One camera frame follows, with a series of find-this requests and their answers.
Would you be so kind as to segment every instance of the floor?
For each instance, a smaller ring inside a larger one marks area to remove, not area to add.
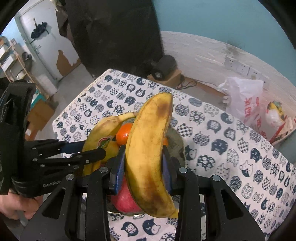
[[[52,97],[55,114],[44,127],[44,129],[38,132],[36,140],[54,138],[52,122],[77,97],[77,95],[79,95],[93,81],[94,79],[83,64],[80,64],[76,69],[74,69],[70,74],[60,81],[58,92]],[[192,79],[185,78],[184,85],[191,81]],[[220,109],[225,110],[225,105],[222,103],[223,94],[204,84],[198,83],[195,87],[190,87],[181,91],[197,99],[200,99],[203,102],[210,103]]]

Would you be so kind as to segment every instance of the tablecloth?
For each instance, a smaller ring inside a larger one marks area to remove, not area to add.
[[[153,95],[173,95],[171,126],[182,136],[186,167],[197,175],[220,175],[249,210],[268,239],[291,209],[296,169],[260,134],[224,111],[147,79],[107,70],[53,122],[55,137],[85,140],[104,117],[139,111]],[[204,204],[201,206],[205,223]],[[172,241],[176,219],[109,214],[116,240]],[[205,226],[202,239],[205,239]]]

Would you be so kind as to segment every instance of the human hand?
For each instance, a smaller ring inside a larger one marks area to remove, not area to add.
[[[0,213],[6,217],[18,220],[17,211],[24,211],[26,219],[31,219],[42,204],[43,196],[25,198],[9,192],[8,195],[0,195]]]

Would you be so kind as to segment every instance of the door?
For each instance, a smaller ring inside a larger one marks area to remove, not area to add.
[[[17,16],[25,41],[33,41],[31,32],[36,28],[35,21],[37,24],[47,23],[48,33],[42,33],[31,45],[53,78],[60,80],[81,63],[78,54],[71,42],[59,34],[55,6],[51,1],[30,0],[26,6],[28,9],[22,9],[22,13]]]

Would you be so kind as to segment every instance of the plastic bag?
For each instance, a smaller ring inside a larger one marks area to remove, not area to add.
[[[273,141],[284,127],[284,115],[279,102],[262,98],[263,81],[229,77],[218,90],[228,94],[226,112]]]
[[[218,90],[225,91],[231,102],[226,112],[250,126],[260,114],[260,98],[263,91],[263,81],[247,80],[228,77],[218,86]]]

